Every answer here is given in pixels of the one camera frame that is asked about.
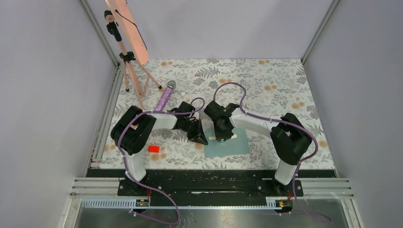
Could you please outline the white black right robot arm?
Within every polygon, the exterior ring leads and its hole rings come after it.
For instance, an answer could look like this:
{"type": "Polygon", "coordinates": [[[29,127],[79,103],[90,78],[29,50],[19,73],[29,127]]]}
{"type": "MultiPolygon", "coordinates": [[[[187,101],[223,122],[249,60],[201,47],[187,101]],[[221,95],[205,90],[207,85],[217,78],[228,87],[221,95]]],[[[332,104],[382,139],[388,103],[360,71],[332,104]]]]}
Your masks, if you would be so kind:
{"type": "Polygon", "coordinates": [[[291,181],[297,173],[302,156],[314,141],[294,114],[286,113],[280,119],[273,119],[254,112],[247,112],[238,104],[226,107],[211,101],[204,113],[212,120],[217,141],[227,141],[232,130],[241,128],[270,137],[280,159],[272,183],[273,191],[280,196],[291,190],[291,181]]]}

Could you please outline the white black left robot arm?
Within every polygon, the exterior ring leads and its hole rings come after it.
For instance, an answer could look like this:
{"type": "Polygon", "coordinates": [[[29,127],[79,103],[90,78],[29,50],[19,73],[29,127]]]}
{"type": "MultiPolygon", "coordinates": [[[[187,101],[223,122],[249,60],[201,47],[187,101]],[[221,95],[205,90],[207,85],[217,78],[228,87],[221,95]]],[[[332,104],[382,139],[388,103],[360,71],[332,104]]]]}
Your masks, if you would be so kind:
{"type": "Polygon", "coordinates": [[[202,121],[196,113],[196,108],[187,102],[168,111],[144,111],[133,105],[112,128],[110,137],[123,155],[125,172],[131,180],[129,189],[135,195],[147,191],[141,152],[152,130],[180,130],[186,133],[188,141],[208,145],[202,121]]]}

